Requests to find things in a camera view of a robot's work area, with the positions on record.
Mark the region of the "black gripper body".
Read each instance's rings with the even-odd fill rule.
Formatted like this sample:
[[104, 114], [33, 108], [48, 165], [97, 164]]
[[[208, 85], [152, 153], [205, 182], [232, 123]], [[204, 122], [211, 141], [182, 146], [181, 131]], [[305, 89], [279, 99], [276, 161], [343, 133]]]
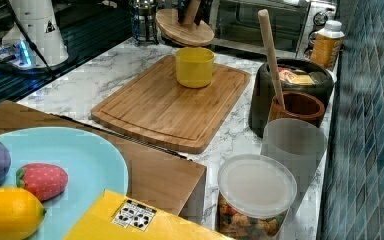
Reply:
[[213, 0], [177, 0], [178, 22], [197, 26], [208, 23]]

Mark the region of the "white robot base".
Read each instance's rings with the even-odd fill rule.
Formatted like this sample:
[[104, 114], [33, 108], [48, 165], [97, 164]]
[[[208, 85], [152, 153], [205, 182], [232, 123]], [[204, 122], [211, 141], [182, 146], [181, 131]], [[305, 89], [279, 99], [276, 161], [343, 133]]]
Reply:
[[2, 43], [15, 48], [17, 58], [11, 64], [19, 69], [54, 67], [69, 58], [54, 15], [52, 0], [9, 0], [17, 24], [3, 37]]

